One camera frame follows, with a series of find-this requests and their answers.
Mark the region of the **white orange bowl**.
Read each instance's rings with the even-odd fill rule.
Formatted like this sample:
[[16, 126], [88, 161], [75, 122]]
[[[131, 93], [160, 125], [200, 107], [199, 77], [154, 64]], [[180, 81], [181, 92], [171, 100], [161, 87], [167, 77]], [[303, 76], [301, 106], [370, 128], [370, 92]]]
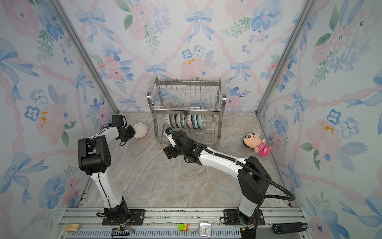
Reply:
[[133, 129], [135, 130], [135, 139], [141, 139], [146, 136], [148, 132], [148, 128], [145, 124], [143, 123], [137, 123], [133, 126]]

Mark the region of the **blue mesh pattern bowl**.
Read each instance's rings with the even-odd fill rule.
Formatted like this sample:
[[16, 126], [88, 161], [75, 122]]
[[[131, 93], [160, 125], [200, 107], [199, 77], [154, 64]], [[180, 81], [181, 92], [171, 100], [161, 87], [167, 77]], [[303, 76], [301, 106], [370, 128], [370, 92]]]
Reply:
[[187, 123], [188, 128], [194, 128], [191, 115], [186, 115], [186, 123]]

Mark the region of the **pink purple glass bowl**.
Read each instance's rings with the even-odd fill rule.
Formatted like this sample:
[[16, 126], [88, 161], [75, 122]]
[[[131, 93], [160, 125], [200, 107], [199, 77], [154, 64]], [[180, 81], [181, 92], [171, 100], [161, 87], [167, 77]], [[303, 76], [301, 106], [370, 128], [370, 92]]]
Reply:
[[180, 115], [175, 115], [175, 122], [176, 122], [177, 128], [182, 128]]

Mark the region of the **dark blue flower bowl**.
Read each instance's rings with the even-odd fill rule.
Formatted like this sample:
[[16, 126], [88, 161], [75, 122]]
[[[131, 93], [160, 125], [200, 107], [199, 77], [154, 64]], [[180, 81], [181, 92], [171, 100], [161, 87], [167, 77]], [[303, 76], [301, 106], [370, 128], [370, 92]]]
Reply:
[[176, 128], [177, 125], [176, 125], [175, 115], [169, 115], [169, 119], [170, 119], [171, 127]]

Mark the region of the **green white patterned bowl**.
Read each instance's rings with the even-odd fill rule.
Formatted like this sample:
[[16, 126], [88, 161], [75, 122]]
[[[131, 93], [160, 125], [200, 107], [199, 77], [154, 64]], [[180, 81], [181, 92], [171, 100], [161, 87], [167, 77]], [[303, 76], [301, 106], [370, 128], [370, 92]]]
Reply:
[[166, 127], [172, 127], [169, 114], [165, 114], [163, 120]]

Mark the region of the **blue white patterned bowl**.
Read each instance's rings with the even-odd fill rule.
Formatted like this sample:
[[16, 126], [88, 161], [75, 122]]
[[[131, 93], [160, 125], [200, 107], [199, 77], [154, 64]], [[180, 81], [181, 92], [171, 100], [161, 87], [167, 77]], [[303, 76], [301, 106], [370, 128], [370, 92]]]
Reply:
[[196, 115], [191, 115], [191, 121], [194, 129], [199, 129]]

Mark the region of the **pale green bowl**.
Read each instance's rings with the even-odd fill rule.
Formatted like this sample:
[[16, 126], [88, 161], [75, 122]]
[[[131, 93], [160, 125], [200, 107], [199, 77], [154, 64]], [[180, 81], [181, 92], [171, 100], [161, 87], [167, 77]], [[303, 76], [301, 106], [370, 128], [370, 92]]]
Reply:
[[197, 115], [197, 124], [199, 129], [205, 129], [206, 128], [206, 121], [204, 115]]

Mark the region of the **stainless steel dish rack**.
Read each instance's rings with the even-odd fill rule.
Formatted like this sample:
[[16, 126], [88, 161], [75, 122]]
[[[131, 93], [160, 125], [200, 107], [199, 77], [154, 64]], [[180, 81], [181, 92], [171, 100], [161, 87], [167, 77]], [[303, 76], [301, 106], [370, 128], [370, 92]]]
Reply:
[[160, 79], [154, 77], [147, 91], [147, 102], [153, 117], [154, 135], [160, 149], [169, 144], [164, 135], [164, 115], [204, 115], [205, 129], [183, 130], [189, 137], [217, 149], [221, 141], [222, 121], [228, 97], [222, 79]]

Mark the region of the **green leaf pattern bowl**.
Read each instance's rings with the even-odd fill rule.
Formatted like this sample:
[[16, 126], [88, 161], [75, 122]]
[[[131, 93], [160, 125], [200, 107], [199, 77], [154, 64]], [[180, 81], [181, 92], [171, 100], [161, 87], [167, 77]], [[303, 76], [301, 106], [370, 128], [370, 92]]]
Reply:
[[180, 122], [181, 122], [182, 128], [188, 128], [187, 117], [185, 115], [180, 115]]

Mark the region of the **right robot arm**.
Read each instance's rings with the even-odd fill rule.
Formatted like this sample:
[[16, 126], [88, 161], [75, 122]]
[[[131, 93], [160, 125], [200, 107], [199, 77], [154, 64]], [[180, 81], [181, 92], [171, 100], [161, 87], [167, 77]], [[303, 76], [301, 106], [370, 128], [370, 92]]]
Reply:
[[271, 180], [257, 158], [235, 158], [217, 152], [207, 145], [195, 142], [182, 130], [167, 128], [164, 135], [170, 142], [170, 145], [163, 149], [168, 159], [181, 155], [187, 163], [209, 166], [236, 178], [243, 195], [237, 210], [238, 220], [244, 225], [255, 223], [256, 212], [262, 205], [270, 185], [263, 178]]

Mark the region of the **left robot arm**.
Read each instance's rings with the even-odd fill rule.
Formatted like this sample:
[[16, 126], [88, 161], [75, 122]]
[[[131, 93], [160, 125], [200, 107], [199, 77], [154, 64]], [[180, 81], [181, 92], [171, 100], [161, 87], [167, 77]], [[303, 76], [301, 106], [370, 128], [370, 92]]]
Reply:
[[129, 223], [131, 213], [108, 173], [112, 161], [109, 145], [119, 140], [123, 146], [135, 134], [136, 131], [127, 124], [125, 116], [113, 115], [112, 122], [101, 127], [97, 134], [78, 140], [79, 169], [93, 180], [103, 200], [104, 210], [97, 213], [97, 216], [118, 225]]

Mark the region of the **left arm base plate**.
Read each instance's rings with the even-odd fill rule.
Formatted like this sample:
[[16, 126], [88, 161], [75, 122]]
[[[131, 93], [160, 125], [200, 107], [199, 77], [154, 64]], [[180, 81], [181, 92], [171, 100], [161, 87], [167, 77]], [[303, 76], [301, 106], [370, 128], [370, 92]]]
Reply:
[[117, 222], [112, 222], [109, 219], [103, 219], [102, 225], [103, 226], [142, 226], [143, 221], [145, 218], [145, 210], [144, 209], [130, 209], [130, 216], [131, 219], [129, 222], [126, 222], [124, 224], [118, 224]]

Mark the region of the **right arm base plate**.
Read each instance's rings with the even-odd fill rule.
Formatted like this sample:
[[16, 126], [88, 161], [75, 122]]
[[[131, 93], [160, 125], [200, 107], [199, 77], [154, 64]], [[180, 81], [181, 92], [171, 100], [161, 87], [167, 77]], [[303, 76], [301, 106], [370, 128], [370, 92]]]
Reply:
[[248, 217], [241, 213], [239, 209], [225, 209], [223, 210], [223, 217], [221, 223], [227, 226], [250, 226], [250, 225], [265, 225], [265, 218], [260, 209], [256, 209], [252, 216]]

